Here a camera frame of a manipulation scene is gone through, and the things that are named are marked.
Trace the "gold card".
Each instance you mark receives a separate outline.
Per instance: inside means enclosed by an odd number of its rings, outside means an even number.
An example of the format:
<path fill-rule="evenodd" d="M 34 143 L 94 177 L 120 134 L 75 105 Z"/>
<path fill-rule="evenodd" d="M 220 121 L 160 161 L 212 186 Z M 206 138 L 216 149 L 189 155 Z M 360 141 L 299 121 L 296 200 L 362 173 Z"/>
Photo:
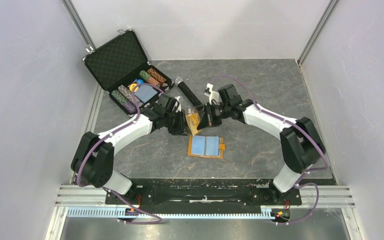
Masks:
<path fill-rule="evenodd" d="M 200 130 L 198 130 L 198 126 L 201 122 L 203 116 L 203 110 L 199 110 L 196 107 L 188 108 L 185 110 L 185 120 L 187 123 L 187 127 L 190 131 L 191 135 L 197 135 Z"/>

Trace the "orange leather card holder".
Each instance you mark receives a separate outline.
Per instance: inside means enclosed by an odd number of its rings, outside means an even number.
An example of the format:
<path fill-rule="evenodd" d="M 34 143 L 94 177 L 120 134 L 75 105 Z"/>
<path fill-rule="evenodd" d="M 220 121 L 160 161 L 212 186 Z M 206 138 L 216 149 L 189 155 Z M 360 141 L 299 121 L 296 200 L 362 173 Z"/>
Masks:
<path fill-rule="evenodd" d="M 223 137 L 191 135 L 187 154 L 190 157 L 222 159 L 225 149 Z"/>

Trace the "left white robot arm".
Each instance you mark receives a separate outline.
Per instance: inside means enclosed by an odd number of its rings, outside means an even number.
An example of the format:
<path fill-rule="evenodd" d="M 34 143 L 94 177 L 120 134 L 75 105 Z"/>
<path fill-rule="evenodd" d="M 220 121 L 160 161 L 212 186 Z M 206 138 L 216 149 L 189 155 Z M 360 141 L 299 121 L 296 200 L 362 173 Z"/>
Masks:
<path fill-rule="evenodd" d="M 140 137 L 160 128 L 167 128 L 172 135 L 185 133 L 185 112 L 178 97 L 162 94 L 152 108 L 143 108 L 130 120 L 95 134 L 86 132 L 71 163 L 79 187 L 94 186 L 117 192 L 125 204 L 133 203 L 137 190 L 133 182 L 114 169 L 115 155 Z"/>

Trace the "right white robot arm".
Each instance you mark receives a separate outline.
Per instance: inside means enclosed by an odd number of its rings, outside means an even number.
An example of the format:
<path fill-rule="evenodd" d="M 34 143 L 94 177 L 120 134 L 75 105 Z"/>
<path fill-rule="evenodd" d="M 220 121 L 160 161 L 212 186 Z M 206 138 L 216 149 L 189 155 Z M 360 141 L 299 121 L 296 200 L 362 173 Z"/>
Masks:
<path fill-rule="evenodd" d="M 224 119 L 231 118 L 276 137 L 280 141 L 284 165 L 270 184 L 268 196 L 273 203 L 282 204 L 303 175 L 319 159 L 326 158 L 326 149 L 314 123 L 307 117 L 285 117 L 251 99 L 243 100 L 233 84 L 217 91 L 213 87 L 211 83 L 206 85 L 204 94 L 208 102 L 203 105 L 197 129 L 218 127 Z"/>

